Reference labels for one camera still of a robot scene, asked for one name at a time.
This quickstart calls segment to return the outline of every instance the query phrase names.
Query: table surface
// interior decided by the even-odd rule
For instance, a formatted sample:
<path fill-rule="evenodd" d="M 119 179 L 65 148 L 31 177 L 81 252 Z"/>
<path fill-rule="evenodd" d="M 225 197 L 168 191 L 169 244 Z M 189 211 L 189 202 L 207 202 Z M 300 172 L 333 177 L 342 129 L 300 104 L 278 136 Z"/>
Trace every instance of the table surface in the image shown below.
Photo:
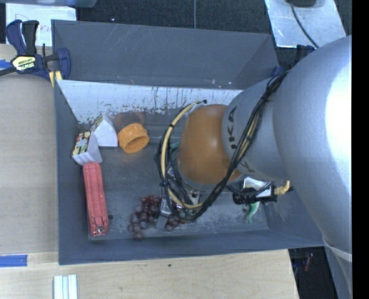
<path fill-rule="evenodd" d="M 79 298 L 299 298 L 287 250 L 68 266 L 35 252 L 27 263 L 0 268 L 0 298 L 52 298 L 53 277 L 70 274 Z"/>

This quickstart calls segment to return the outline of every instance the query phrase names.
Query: orange cup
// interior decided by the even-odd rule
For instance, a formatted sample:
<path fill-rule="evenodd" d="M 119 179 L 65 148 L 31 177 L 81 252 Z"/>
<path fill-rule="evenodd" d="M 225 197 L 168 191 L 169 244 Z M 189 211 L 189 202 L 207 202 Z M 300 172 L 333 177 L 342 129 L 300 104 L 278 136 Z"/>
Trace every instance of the orange cup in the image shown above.
<path fill-rule="evenodd" d="M 117 135 L 120 147 L 125 153 L 132 154 L 142 150 L 150 141 L 146 129 L 139 123 L 129 124 Z"/>

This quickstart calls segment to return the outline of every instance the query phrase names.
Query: gray box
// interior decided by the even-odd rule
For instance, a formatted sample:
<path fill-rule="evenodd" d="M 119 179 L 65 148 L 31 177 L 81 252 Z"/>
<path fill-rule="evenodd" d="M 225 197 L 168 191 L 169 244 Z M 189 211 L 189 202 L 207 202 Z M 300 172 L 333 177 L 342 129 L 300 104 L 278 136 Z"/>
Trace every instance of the gray box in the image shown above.
<path fill-rule="evenodd" d="M 112 219 L 105 237 L 90 237 L 82 168 L 70 157 L 75 137 L 88 125 L 75 107 L 89 104 L 85 100 L 82 103 L 74 93 L 67 96 L 65 85 L 72 84 L 78 95 L 86 94 L 81 87 L 97 88 L 101 97 L 112 87 L 117 89 L 115 96 L 119 97 L 120 85 L 122 92 L 126 92 L 128 84 L 133 84 L 132 89 L 164 88 L 175 92 L 194 91 L 203 96 L 218 89 L 237 94 L 268 78 L 277 59 L 272 38 L 266 34 L 70 21 L 54 21 L 53 32 L 54 48 L 68 48 L 72 58 L 71 81 L 55 86 L 60 264 L 230 254 L 322 244 L 318 228 L 295 191 L 261 206 L 252 224 L 246 220 L 242 206 L 235 205 L 230 193 L 225 192 L 195 223 L 181 225 L 170 233 L 149 229 L 143 241 L 135 241 L 127 231 L 130 213 L 139 204 L 139 198 L 161 191 L 153 160 L 157 142 L 184 104 L 169 106 L 168 96 L 163 113 L 141 108 L 145 128 L 153 130 L 154 139 L 144 150 L 131 155 L 119 148 L 101 150 L 107 211 Z M 225 100 L 215 97 L 213 102 Z M 103 110 L 100 103 L 86 107 L 89 116 L 97 116 Z M 136 109 L 139 110 L 133 107 L 124 114 L 133 118 Z M 109 113 L 114 116 L 122 112 L 115 107 Z"/>

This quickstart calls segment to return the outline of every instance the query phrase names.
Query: purple grape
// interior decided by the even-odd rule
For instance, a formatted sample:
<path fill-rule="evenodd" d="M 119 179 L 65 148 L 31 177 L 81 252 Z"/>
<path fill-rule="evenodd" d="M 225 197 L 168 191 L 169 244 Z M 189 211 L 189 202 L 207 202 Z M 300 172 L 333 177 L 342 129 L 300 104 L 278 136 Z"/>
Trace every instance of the purple grape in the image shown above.
<path fill-rule="evenodd" d="M 150 207 L 150 215 L 156 215 L 158 213 L 159 208 L 156 205 L 152 205 Z"/>
<path fill-rule="evenodd" d="M 169 223 L 169 225 L 172 225 L 172 227 L 174 227 L 174 228 L 179 226 L 178 220 L 174 217 L 170 217 L 168 219 L 168 223 Z"/>
<path fill-rule="evenodd" d="M 140 214 L 142 211 L 143 211 L 142 206 L 141 205 L 137 205 L 136 208 L 135 208 L 136 214 Z"/>
<path fill-rule="evenodd" d="M 172 225 L 165 225 L 165 230 L 167 230 L 168 232 L 171 232 L 173 230 L 173 226 Z"/>
<path fill-rule="evenodd" d="M 139 222 L 139 218 L 137 217 L 137 215 L 135 213 L 133 213 L 131 216 L 130 216 L 130 222 L 132 224 L 136 224 Z"/>
<path fill-rule="evenodd" d="M 148 224 L 146 222 L 140 222 L 139 226 L 140 226 L 140 229 L 146 229 Z"/>
<path fill-rule="evenodd" d="M 140 217 L 139 217 L 140 221 L 144 222 L 147 220 L 147 218 L 148 218 L 148 214 L 146 212 L 142 212 L 140 214 Z"/>
<path fill-rule="evenodd" d="M 132 230 L 134 232 L 139 232 L 140 231 L 140 224 L 132 224 Z"/>
<path fill-rule="evenodd" d="M 144 236 L 141 232 L 135 232 L 135 234 L 133 235 L 133 238 L 135 238 L 135 240 L 143 240 Z"/>

